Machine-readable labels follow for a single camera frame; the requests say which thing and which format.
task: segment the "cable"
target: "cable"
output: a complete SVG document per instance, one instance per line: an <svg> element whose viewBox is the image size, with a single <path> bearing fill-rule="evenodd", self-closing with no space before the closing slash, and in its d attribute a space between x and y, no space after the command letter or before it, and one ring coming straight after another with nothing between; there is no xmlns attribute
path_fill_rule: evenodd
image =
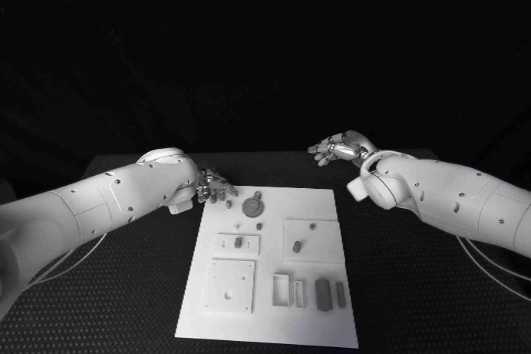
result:
<svg viewBox="0 0 531 354"><path fill-rule="evenodd" d="M70 267L64 272L58 273L55 276L50 277L48 279L44 280L44 277L52 272L52 270L61 265L61 263L65 261L67 257L73 254L73 252L75 251L71 250L68 252L68 254L61 258L60 262L48 269L48 271L40 276L40 278L37 279L37 281L34 281L25 288L29 289L32 286L35 286L38 283L45 283L48 281L51 281L52 279L55 279L57 277L65 275L87 259L87 257L91 255L91 253L96 251L96 249L99 248L99 245L101 244L103 240L106 239L107 234L103 235L103 238L100 239L100 241L97 242L97 245L93 247L91 251L86 254L84 258L75 263L75 265L73 267Z"/></svg>
<svg viewBox="0 0 531 354"><path fill-rule="evenodd" d="M481 268L481 270L486 272L487 276L509 290L512 291L512 293L514 293L516 295L519 295L523 299L526 299L529 302L531 302L531 299L523 295L519 291L513 290L487 271L487 269L481 266L481 264L477 262L477 259L474 258L474 256L471 255L471 252L468 251L468 248L465 247L465 244L463 243L463 240L460 239L460 236L457 235L457 241L460 241L460 244L463 245L463 249L465 250L468 256L473 259L473 262L477 264L477 266Z"/></svg>
<svg viewBox="0 0 531 354"><path fill-rule="evenodd" d="M491 262L491 264L494 266L497 266L501 270L504 270L507 273L510 273L512 275L520 277L522 279L531 281L531 278L529 278L527 276L522 275L520 273L517 273L516 271L509 270L504 266L501 266L486 254L484 252L481 252L480 248L477 247L477 245L474 245L474 243L471 242L470 239L467 239L468 243L471 244L473 248L477 250L477 252L481 254L481 256Z"/></svg>

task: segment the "black background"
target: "black background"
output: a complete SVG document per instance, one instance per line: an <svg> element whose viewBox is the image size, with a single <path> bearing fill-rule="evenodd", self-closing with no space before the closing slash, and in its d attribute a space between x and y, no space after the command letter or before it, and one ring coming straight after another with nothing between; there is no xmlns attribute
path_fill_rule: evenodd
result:
<svg viewBox="0 0 531 354"><path fill-rule="evenodd" d="M19 197L100 154L304 150L360 131L523 187L520 0L4 0L0 177Z"/></svg>

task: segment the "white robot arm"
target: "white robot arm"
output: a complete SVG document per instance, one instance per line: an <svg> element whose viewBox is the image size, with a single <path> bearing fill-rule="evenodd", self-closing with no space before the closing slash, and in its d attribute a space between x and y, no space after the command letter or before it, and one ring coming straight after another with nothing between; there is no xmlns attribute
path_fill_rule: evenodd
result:
<svg viewBox="0 0 531 354"><path fill-rule="evenodd" d="M531 257L531 192L474 168L379 151L356 131L335 135L309 152L319 153L322 166L342 158L360 167L347 185L358 201L369 196L388 210L412 210L454 235Z"/></svg>
<svg viewBox="0 0 531 354"><path fill-rule="evenodd" d="M32 277L81 244L166 206L173 214L211 198L238 196L178 148L147 153L126 167L0 206L0 319Z"/></svg>

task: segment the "dark fabric table surface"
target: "dark fabric table surface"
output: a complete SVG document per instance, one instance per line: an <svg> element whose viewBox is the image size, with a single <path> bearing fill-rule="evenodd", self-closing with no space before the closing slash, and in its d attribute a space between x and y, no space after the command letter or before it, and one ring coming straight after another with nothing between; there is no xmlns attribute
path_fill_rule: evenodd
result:
<svg viewBox="0 0 531 354"><path fill-rule="evenodd" d="M404 152L437 158L428 150ZM97 157L86 177L140 156ZM362 352L531 352L531 303L488 279L453 235L408 210L356 202L352 163L319 167L303 151L191 157L218 166L235 185L335 189ZM176 216L163 207L111 232L74 271L22 294L0 322L0 352L356 352L175 338L202 214L196 201Z"/></svg>

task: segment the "white cable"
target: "white cable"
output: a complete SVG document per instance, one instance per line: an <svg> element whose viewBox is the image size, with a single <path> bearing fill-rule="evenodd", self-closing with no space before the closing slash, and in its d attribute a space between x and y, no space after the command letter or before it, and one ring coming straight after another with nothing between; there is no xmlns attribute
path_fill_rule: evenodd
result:
<svg viewBox="0 0 531 354"><path fill-rule="evenodd" d="M513 290L487 271L487 269L481 266L481 264L477 262L477 259L474 258L474 256L471 255L471 252L468 251L468 248L465 247L465 244L463 243L463 240L460 239L460 236L457 236L457 241L460 241L460 244L463 245L463 249L465 250L468 256L473 259L473 262L477 264L477 266L481 268L481 270L486 272L487 276L509 290L512 291L512 293L514 293L516 295L519 295L523 299L526 299L529 302L531 302L531 299L524 296L519 291Z"/></svg>
<svg viewBox="0 0 531 354"><path fill-rule="evenodd" d="M37 281L34 281L34 283L31 283L28 285L28 287L25 288L25 290L29 289L32 286L35 286L38 283L45 283L47 281L51 281L57 277L65 275L84 262L84 260L91 255L91 253L94 252L94 250L99 248L99 245L101 244L103 240L106 239L106 236L107 236L107 234L103 235L103 238L97 242L97 245L93 247L91 251L86 254L84 258L75 263L75 265L73 267L70 267L70 269L67 269L63 273L58 273L55 276L52 276L52 277L50 277L48 279L44 280L42 277L51 273L51 271L61 265L61 262L67 259L67 257L75 251L75 250L71 250L70 253L67 254L67 256L64 256L64 258L61 258L60 262L52 266L52 268L44 273L42 276L40 276L40 278L37 279Z"/></svg>
<svg viewBox="0 0 531 354"><path fill-rule="evenodd" d="M522 279L531 281L531 278L529 278L527 276L522 275L520 273L517 273L516 271L509 270L504 266L501 266L480 250L480 248L474 245L474 243L471 242L470 239L467 239L468 243L473 245L473 248L477 250L477 252L481 254L481 256L491 262L491 264L494 266L497 266L501 270L504 270L507 273L510 273L512 275L520 277Z"/></svg>

